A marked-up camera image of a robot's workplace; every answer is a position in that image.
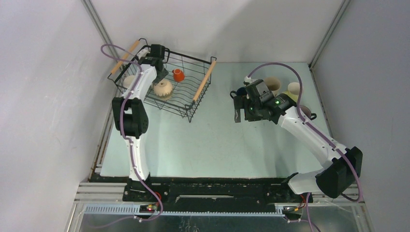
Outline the dark blue mug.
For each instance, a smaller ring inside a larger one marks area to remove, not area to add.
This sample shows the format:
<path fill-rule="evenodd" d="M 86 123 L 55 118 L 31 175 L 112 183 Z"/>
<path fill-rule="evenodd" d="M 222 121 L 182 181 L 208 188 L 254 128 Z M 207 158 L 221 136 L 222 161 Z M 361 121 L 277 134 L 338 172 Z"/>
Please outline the dark blue mug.
<path fill-rule="evenodd" d="M 235 96 L 246 96 L 246 95 L 247 95 L 246 88 L 245 88 L 245 87 L 240 87 L 240 88 L 238 88 L 236 91 L 235 91 L 235 90 L 232 90 L 232 91 L 230 92 L 230 97 L 233 99 L 233 98 L 234 98 L 234 95 L 235 95 Z"/>

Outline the floral painted ceramic mug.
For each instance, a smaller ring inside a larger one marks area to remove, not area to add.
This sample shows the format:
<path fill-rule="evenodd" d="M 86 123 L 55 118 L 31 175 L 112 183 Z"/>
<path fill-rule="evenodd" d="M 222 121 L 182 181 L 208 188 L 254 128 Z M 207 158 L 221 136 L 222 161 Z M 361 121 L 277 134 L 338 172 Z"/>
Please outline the floral painted ceramic mug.
<path fill-rule="evenodd" d="M 264 82 L 268 89 L 273 93 L 273 95 L 276 97 L 279 94 L 279 91 L 281 89 L 281 82 L 277 77 L 267 77 L 264 79 Z"/>

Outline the cream speckled mug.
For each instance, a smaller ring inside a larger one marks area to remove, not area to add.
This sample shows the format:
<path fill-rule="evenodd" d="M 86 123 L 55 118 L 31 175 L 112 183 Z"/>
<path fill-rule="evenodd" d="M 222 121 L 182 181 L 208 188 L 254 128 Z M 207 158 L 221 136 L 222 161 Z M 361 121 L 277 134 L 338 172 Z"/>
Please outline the cream speckled mug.
<path fill-rule="evenodd" d="M 169 80 L 163 79 L 153 86 L 154 94 L 161 100 L 168 100 L 173 93 L 173 85 Z"/>

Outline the pale yellow mug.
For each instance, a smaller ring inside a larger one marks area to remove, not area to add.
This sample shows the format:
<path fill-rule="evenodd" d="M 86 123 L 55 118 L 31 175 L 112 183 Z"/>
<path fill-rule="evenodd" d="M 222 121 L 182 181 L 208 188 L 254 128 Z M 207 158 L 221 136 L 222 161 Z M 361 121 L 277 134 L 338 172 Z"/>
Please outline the pale yellow mug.
<path fill-rule="evenodd" d="M 294 102 L 298 102 L 299 94 L 300 94 L 300 83 L 299 82 L 292 82 L 289 83 L 287 89 L 283 92 L 288 97 L 290 97 Z"/>

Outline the white ribbed mug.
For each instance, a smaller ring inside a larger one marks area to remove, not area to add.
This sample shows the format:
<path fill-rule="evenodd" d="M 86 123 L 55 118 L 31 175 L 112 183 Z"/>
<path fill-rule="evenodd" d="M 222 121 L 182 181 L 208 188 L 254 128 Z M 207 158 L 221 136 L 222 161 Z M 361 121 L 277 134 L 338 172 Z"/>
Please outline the white ribbed mug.
<path fill-rule="evenodd" d="M 125 89 L 128 89 L 134 82 L 136 76 L 135 75 L 129 75 L 127 77 L 124 78 L 123 80 L 123 87 Z"/>

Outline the lilac mug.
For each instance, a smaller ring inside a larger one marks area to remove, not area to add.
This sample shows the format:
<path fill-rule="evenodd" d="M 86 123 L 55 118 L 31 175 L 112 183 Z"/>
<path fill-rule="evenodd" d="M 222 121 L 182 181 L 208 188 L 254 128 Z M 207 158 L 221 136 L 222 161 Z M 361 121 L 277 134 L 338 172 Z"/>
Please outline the lilac mug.
<path fill-rule="evenodd" d="M 308 107 L 301 105 L 300 109 L 310 120 L 315 120 L 317 118 L 317 114 L 313 113 Z"/>

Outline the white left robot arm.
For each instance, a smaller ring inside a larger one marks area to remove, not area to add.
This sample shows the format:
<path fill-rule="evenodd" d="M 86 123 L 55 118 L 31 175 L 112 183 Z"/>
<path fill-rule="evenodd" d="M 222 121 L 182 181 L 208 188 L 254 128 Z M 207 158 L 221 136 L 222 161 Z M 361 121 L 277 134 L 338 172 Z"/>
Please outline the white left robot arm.
<path fill-rule="evenodd" d="M 158 85 L 168 74 L 164 67 L 165 46 L 152 44 L 147 52 L 141 51 L 136 58 L 127 56 L 117 58 L 118 62 L 128 63 L 137 72 L 120 97 L 112 99 L 112 109 L 116 129 L 124 139 L 129 159 L 129 180 L 137 183 L 134 195 L 141 201 L 148 201 L 153 188 L 146 182 L 150 172 L 146 162 L 145 134 L 149 120 L 144 99 L 152 84 Z"/>

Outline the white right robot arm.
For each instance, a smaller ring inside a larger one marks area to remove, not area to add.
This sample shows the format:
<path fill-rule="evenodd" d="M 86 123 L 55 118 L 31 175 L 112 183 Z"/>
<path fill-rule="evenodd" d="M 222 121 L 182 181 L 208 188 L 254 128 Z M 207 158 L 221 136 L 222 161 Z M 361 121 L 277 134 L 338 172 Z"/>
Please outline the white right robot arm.
<path fill-rule="evenodd" d="M 324 134 L 312 120 L 297 107 L 289 95 L 274 95 L 261 79 L 230 93 L 234 101 L 236 123 L 245 120 L 268 120 L 291 133 L 315 156 L 321 169 L 309 173 L 295 173 L 288 177 L 281 189 L 282 198 L 294 202 L 301 193 L 322 192 L 337 198 L 360 177 L 363 153 L 357 147 L 347 148 Z"/>

